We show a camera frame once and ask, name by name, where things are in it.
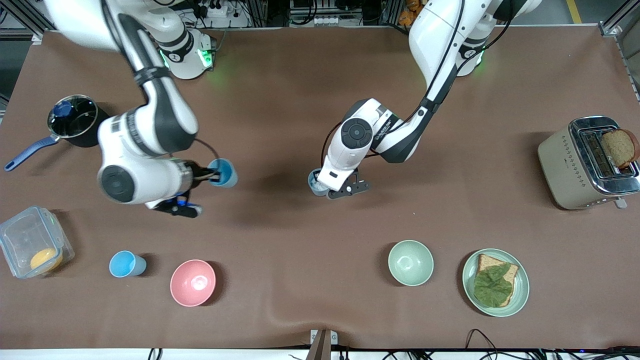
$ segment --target black pot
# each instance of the black pot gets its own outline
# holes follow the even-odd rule
[[[4,171],[12,171],[27,160],[36,151],[56,145],[65,139],[78,147],[98,145],[98,128],[109,115],[100,109],[90,97],[71,95],[58,101],[49,112],[47,127],[51,136],[38,140],[24,149],[4,166]]]

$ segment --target table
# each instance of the table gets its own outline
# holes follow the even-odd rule
[[[48,208],[76,252],[45,279],[15,279],[0,265],[3,348],[282,347],[308,343],[317,328],[360,348],[460,348],[474,327],[498,347],[640,340],[640,198],[625,211],[561,211],[536,155],[577,117],[603,114],[640,132],[616,44],[597,27],[510,29],[456,80],[407,163],[364,161],[372,189],[335,201],[306,184],[329,129],[368,97],[406,117],[425,91],[400,32],[231,31],[214,72],[177,84],[238,185],[198,187],[193,202],[205,212],[191,220],[110,202],[95,180],[98,147],[61,143],[0,174],[0,220]],[[47,33],[7,109],[2,161],[46,136],[49,109],[70,94],[112,114],[143,103],[120,55]],[[197,143],[179,155],[211,160]],[[389,249],[407,238],[435,258],[416,288],[387,270]],[[487,247],[514,254],[529,274],[529,302],[510,318],[482,315],[461,287],[465,258]],[[148,259],[144,276],[110,276],[123,249]],[[180,307],[169,279],[193,258],[214,264],[219,286],[207,306]]]

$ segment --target toast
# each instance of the toast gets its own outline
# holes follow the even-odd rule
[[[602,145],[618,168],[625,168],[640,158],[640,144],[629,130],[618,129],[602,135]]]
[[[492,258],[489,255],[480,254],[480,256],[478,257],[478,270],[476,273],[488,268],[489,266],[502,265],[506,263],[507,263],[506,261]],[[518,265],[511,264],[511,267],[509,267],[509,270],[507,271],[507,273],[504,274],[504,276],[502,277],[503,279],[507,280],[507,282],[511,284],[511,287],[513,289],[515,289],[515,279],[516,279],[516,273],[518,272],[518,269],[519,269]],[[511,294],[509,294],[509,297],[507,298],[507,300],[501,303],[500,306],[498,307],[507,306],[509,304],[509,301],[511,301],[512,296],[513,296],[513,290],[511,291]]]

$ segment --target blue pot handle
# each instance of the blue pot handle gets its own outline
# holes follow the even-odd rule
[[[4,166],[4,171],[11,171],[18,167],[21,163],[27,160],[31,155],[35,154],[36,151],[42,149],[43,147],[56,145],[60,138],[56,135],[47,136],[44,139],[38,140],[35,143],[32,143],[28,148],[24,149],[18,156],[13,158],[13,160],[9,161]]]

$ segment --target sandwich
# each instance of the sandwich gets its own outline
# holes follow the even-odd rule
[[[488,307],[505,307],[513,295],[518,266],[480,254],[474,296]]]
[[[640,145],[629,130],[617,129],[602,135],[602,145],[618,168],[626,168],[640,158]]]

